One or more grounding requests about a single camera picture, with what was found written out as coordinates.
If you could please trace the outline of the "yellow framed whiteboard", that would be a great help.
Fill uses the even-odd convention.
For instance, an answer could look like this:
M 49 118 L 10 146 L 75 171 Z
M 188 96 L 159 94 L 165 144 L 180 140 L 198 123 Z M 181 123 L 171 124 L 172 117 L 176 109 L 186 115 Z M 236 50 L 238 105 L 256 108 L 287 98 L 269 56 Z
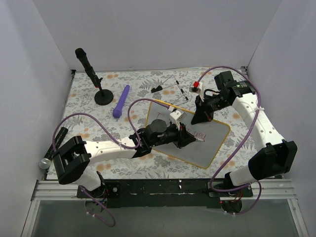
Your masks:
M 177 109 L 182 110 L 186 114 L 182 123 L 185 124 L 187 131 L 196 138 L 205 141 L 195 141 L 181 149 L 177 148 L 173 143 L 153 147 L 153 149 L 197 167 L 208 168 L 227 138 L 231 130 L 230 126 L 215 119 L 211 122 L 192 125 L 191 120 L 194 112 L 180 107 L 177 107 Z

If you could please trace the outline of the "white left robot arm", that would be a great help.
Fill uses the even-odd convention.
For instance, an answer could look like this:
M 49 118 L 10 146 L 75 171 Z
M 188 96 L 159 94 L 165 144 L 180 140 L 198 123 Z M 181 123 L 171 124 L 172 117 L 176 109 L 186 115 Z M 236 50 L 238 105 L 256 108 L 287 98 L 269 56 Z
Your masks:
M 166 124 L 156 119 L 133 135 L 114 141 L 84 141 L 75 136 L 53 154 L 58 182 L 61 185 L 76 183 L 84 186 L 93 197 L 101 197 L 105 185 L 91 166 L 94 163 L 117 158 L 138 158 L 151 153 L 152 148 L 172 143 L 181 149 L 197 141 L 183 123 Z

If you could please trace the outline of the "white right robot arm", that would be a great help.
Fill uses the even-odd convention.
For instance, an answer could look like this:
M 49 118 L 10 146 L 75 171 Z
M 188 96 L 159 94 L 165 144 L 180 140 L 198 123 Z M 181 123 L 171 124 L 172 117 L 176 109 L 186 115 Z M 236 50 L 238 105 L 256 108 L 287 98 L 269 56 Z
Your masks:
M 196 111 L 191 124 L 210 122 L 214 113 L 233 107 L 248 128 L 247 136 L 255 142 L 257 153 L 246 166 L 225 175 L 222 192 L 235 196 L 246 184 L 288 173 L 297 153 L 294 141 L 286 141 L 274 128 L 261 107 L 261 96 L 248 79 L 236 81 L 231 71 L 214 77 L 217 91 L 207 95 L 200 80 L 190 85 L 189 91 L 196 93 Z

